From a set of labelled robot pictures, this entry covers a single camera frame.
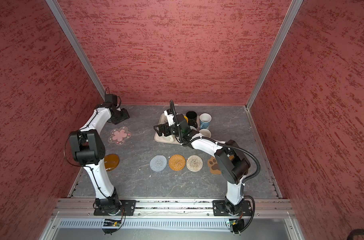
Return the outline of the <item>pink flower coaster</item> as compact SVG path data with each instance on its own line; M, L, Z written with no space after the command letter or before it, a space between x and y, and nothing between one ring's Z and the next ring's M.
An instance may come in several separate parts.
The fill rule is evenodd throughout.
M119 129L113 129L110 131L110 136L108 138L108 142L111 144L116 144L118 146L125 143L127 139L129 139L132 134L129 132L127 127L121 127Z

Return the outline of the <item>brown woven rattan coaster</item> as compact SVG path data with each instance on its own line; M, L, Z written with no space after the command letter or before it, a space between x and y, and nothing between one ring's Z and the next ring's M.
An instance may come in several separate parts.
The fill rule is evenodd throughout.
M173 155L169 159L169 167L173 171L181 171L186 165L186 159L182 155Z

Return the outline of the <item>grey round coaster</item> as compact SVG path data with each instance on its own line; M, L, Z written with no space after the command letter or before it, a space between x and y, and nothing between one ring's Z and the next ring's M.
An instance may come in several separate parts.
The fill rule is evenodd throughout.
M160 172L165 169L165 167L167 166L167 163L168 163L168 161L165 156L157 155L151 159L150 168L154 172Z

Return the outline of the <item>beige woven spiral coaster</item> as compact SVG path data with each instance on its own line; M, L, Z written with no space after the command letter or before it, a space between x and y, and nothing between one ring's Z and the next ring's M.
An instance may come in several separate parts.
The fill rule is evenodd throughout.
M190 170L191 172L198 172L203 167L203 160L201 157L197 155L192 155L188 157L186 161L186 166L188 170Z

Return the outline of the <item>brown paw coaster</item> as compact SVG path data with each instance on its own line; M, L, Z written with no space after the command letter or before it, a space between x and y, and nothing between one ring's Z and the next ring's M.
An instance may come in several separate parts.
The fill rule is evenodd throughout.
M210 170L210 173L213 174L213 175L221 175L221 170L220 170L220 167L219 167L219 164L217 162L217 160L214 158L214 157L211 157L209 160L208 160L208 167L209 167L209 170Z

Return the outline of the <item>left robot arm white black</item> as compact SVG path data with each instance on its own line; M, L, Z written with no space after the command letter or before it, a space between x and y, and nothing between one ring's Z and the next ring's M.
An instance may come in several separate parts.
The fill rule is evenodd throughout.
M120 104L104 102L97 105L92 116L78 130L69 134L66 144L70 144L71 154L77 164L88 173L95 190L94 215L116 216L124 212L116 188L111 183L105 167L106 148L100 137L107 122L114 125L130 116Z

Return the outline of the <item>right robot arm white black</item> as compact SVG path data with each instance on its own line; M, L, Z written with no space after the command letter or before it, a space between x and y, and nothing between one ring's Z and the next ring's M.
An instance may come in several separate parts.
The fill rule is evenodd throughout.
M183 147L190 147L205 152L215 158L221 175L227 180L227 193L221 201L223 209L230 216L238 216L245 204L244 186L246 181L256 177L261 171L259 160L249 151L229 140L217 141L205 137L199 131L191 129L181 114L166 115L168 121L153 126L159 137L174 137Z

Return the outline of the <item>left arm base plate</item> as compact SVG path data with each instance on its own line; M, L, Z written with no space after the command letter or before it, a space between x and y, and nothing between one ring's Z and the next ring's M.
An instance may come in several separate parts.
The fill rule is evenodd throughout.
M94 216L132 216L136 203L136 200L96 199L93 205Z

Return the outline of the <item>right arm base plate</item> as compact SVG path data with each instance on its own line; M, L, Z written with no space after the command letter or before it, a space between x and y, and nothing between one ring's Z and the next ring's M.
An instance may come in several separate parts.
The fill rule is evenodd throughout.
M249 217L252 215L251 202L242 200L239 204L233 205L228 200L214 200L212 201L214 216L233 216Z

